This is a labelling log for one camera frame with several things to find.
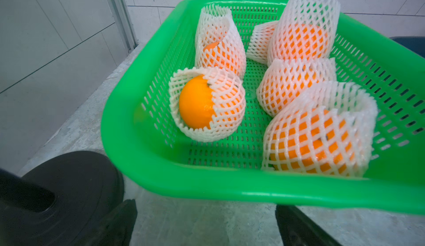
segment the orange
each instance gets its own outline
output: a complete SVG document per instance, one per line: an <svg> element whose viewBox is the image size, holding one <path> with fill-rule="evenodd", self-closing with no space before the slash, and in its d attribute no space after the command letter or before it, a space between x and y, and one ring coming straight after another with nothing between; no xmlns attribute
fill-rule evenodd
<svg viewBox="0 0 425 246"><path fill-rule="evenodd" d="M238 66L238 63L236 62L235 54L233 53L233 51L229 49L229 47L225 46L224 42L217 41L217 42L208 44L207 46L204 47L203 52L205 52L206 50L208 51L212 50L212 53L211 53L211 57L208 53L206 54L206 58L204 58L204 61L202 62L203 67L217 66L219 68L229 69L233 71L234 73L236 73L236 75L239 75L239 73L237 72L237 68L239 66ZM225 61L225 59L222 59L217 54L221 54L222 57L227 58L227 61Z"/></svg>
<svg viewBox="0 0 425 246"><path fill-rule="evenodd" d="M326 114L328 112L329 111L327 111L327 110L324 110L323 111L323 113L325 114L325 116L326 116ZM307 135L305 134L306 131L303 133L303 130L307 129L307 123L305 122L305 120L303 121L303 118L305 118L306 116L307 116L307 113L304 113L304 114L301 115L301 119L300 119L300 122L301 122L300 125L299 125L300 136L298 137L298 139L300 140L300 143L307 140ZM318 114L315 115L315 116L313 116L311 118L311 124L316 123L317 121L319 121L319 119L320 119L320 117L319 117ZM295 121L296 121L295 118L292 119L291 120L291 124L294 124ZM287 126L287 124L288 124L287 121L285 121L283 123L283 119L281 120L280 123L281 124L279 124L276 127L276 130L279 130L280 125L283 125L282 128L285 128ZM333 124L332 118L329 118L329 119L327 119L324 122L325 128L328 127L328 126L330 126L331 124ZM341 129L342 127L344 127L344 125L346 125L346 122L343 120L342 122L340 122L339 128ZM311 136L315 136L315 135L317 135L319 133L320 133L320 129L318 127L316 127L315 129L311 130ZM293 134L295 134L295 128L291 128L289 130L289 135L288 136L291 136ZM286 136L287 135L285 134L285 132L281 132L279 138L280 139L283 139ZM326 138L321 138L321 139L315 140L313 142L313 148L316 150L317 148L322 147L323 146L322 140L331 140L334 136L335 136L335 131L334 130L331 130L329 133L326 134ZM348 132L346 131L341 136L341 140L344 142L344 140L347 137L348 137ZM276 138L277 138L277 134L275 133L275 134L273 134L273 140L276 140ZM294 139L288 140L288 147L293 147L293 146L295 146L295 140ZM348 142L346 144L346 146L345 146L345 151L348 152L351 149L351 147L352 147L352 143L351 142ZM272 144L271 145L271 149L274 150L275 148L276 148L276 145L275 144ZM281 150L281 149L284 149L284 148L285 148L284 143L283 142L280 142L278 144L278 149ZM330 153L332 153L332 156L334 156L333 160L331 161L332 163L338 164L341 161L343 161L343 156L341 154L341 150L338 148L336 142L334 142L333 144L331 144L329 146L328 150L329 150ZM304 156L304 155L308 155L310 153L310 148L308 147L308 145L305 145L305 146L303 146L303 147L300 148L300 152L301 152L301 157ZM291 160L293 158L297 158L297 154L296 154L295 150L289 151L288 152L288 157L285 156L285 153L283 153L283 152L282 153L279 153L278 156L279 156L279 160L288 160L288 159ZM316 154L317 161L320 161L320 160L325 159L325 158L327 158L327 156L326 156L326 153L325 153L324 150L322 150L321 152L319 152L319 153ZM351 155L350 160L353 160L353 158L354 158L354 154ZM275 154L270 154L270 160L276 161ZM303 163L304 166L307 167L307 166L312 165L313 164L313 161L312 161L311 157L302 158L302 163ZM283 170L288 170L289 169L288 166L287 166L287 164L281 164L280 166L281 166L281 168ZM300 168L300 164L297 161L294 160L293 162L291 162L291 167L293 169L298 169L298 168ZM341 166L338 169L338 172L339 173L342 173L346 168L347 168L347 166L344 164L343 166ZM325 172L325 171L331 169L331 166L330 166L329 162L326 162L326 163L323 163L320 166L320 169L321 169L321 171ZM316 169L310 169L310 170L307 170L307 172L308 173L317 173Z"/></svg>
<svg viewBox="0 0 425 246"><path fill-rule="evenodd" d="M315 83L320 82L319 79L316 80L316 78L317 78L316 72L313 72L312 68L309 68L309 71L313 72L312 76L311 76L313 81L311 81L310 75L309 75L308 72L305 74L305 76L303 78L301 76L301 73L298 74L298 76L296 76L297 74L295 72L298 71L298 70L301 71L299 68L293 68L292 70L293 70L293 72L292 72L293 76L292 76L291 79L289 77L286 77L286 79L283 79L283 76L280 77L279 83L283 83L280 87L277 85L277 83L273 82L273 78L267 79L267 81L266 81L266 84L265 84L266 93L264 94L265 102L266 102L266 105L267 105L269 103L269 100L270 101L275 100L276 104L272 103L270 105L267 105L267 109L270 110L270 111L273 111L275 114L279 113L282 110L282 105L280 105L280 102L282 100L283 100L283 105L286 105L287 103L294 100L295 97L300 95L299 91L297 91L295 94L293 94L292 91L290 91L290 88L291 88L290 81L298 81L298 83L293 84L293 86L292 86L293 90L295 90L298 85L300 86L301 89L305 89L305 88L311 87L311 85L313 84L313 81Z"/></svg>
<svg viewBox="0 0 425 246"><path fill-rule="evenodd" d="M194 77L183 87L178 99L180 116L187 126L193 129L210 129L210 121L213 120L213 90L204 75Z"/></svg>
<svg viewBox="0 0 425 246"><path fill-rule="evenodd" d="M216 116L213 109L213 106L215 105L212 100L213 89L209 87L208 81L203 77L204 75L199 75L188 81L183 87L178 100L180 116L186 125L193 129L204 127L211 129L210 121L213 120L213 116ZM230 87L231 84L227 83L224 87L220 88L219 91L227 90ZM220 104L218 106L222 108L234 107L238 102L240 102L236 94L237 89L233 88L230 93L220 96L223 100L233 99L226 104ZM224 115L235 114L235 110L225 111Z"/></svg>
<svg viewBox="0 0 425 246"><path fill-rule="evenodd" d="M304 46L302 46L301 38L306 41ZM316 28L311 24L301 24L300 26L296 23L293 26L289 26L288 32L284 31L284 38L279 45L279 49L281 50L280 54L282 57L286 57L287 59L309 59L323 57L328 49L328 45L328 33L323 33L318 26Z"/></svg>

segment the concrete floor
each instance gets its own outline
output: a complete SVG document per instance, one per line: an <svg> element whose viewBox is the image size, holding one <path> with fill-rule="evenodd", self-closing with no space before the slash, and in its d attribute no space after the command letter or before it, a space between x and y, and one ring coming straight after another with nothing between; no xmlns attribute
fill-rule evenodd
<svg viewBox="0 0 425 246"><path fill-rule="evenodd" d="M141 51L133 53L63 124L19 171L63 153L104 153L100 121L106 100ZM151 193L125 177L125 199L135 199L138 216L131 245L283 245L274 204L168 198ZM368 209L300 209L345 246L425 245L425 217Z"/></svg>

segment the green plastic basket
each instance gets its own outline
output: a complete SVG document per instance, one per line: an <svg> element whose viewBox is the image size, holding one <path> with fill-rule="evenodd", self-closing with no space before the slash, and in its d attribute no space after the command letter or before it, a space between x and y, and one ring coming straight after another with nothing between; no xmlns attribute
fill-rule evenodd
<svg viewBox="0 0 425 246"><path fill-rule="evenodd" d="M147 190L184 198L368 207L425 214L425 59L341 14L332 57L339 81L375 97L373 160L353 179L260 170L271 117L258 105L267 67L247 60L244 121L230 137L200 143L175 125L168 81L192 68L201 8L232 9L245 48L255 25L279 19L288 0L184 0L162 23L106 103L102 140L111 161Z"/></svg>

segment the foam net sleeve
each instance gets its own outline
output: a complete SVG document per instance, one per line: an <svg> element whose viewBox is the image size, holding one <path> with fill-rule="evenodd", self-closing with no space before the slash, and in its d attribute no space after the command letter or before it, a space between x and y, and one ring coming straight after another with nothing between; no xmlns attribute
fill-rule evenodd
<svg viewBox="0 0 425 246"><path fill-rule="evenodd" d="M215 116L210 128L189 128L178 111L178 100L184 85L194 77L203 74L213 90L212 101ZM236 131L245 114L245 89L242 80L233 72L222 68L193 68L178 70L169 82L171 116L178 128L188 137L200 142L213 142L228 137Z"/></svg>
<svg viewBox="0 0 425 246"><path fill-rule="evenodd" d="M354 83L313 84L266 128L262 168L360 177L377 113L374 98Z"/></svg>
<svg viewBox="0 0 425 246"><path fill-rule="evenodd" d="M312 84L336 80L335 58L274 59L257 88L257 99L264 111L276 116Z"/></svg>
<svg viewBox="0 0 425 246"><path fill-rule="evenodd" d="M225 68L243 79L247 57L229 8L214 4L202 8L195 34L195 66Z"/></svg>
<svg viewBox="0 0 425 246"><path fill-rule="evenodd" d="M249 40L247 58L262 64L267 64L267 50L274 28L277 24L277 21L270 21L254 26Z"/></svg>
<svg viewBox="0 0 425 246"><path fill-rule="evenodd" d="M337 0L289 0L269 43L268 65L274 59L328 58L340 8Z"/></svg>

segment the black rubber object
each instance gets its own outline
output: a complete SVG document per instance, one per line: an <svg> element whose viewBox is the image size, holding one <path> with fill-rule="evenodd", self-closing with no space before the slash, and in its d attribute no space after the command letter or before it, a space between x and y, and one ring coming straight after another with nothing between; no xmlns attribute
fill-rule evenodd
<svg viewBox="0 0 425 246"><path fill-rule="evenodd" d="M125 200L75 246L128 246L136 218L135 200Z"/></svg>
<svg viewBox="0 0 425 246"><path fill-rule="evenodd" d="M295 206L276 206L284 246L342 246Z"/></svg>
<svg viewBox="0 0 425 246"><path fill-rule="evenodd" d="M50 159L22 177L55 194L53 205L36 213L0 209L0 244L73 245L123 200L121 173L109 159L77 151Z"/></svg>
<svg viewBox="0 0 425 246"><path fill-rule="evenodd" d="M391 37L393 41L425 58L425 37Z"/></svg>

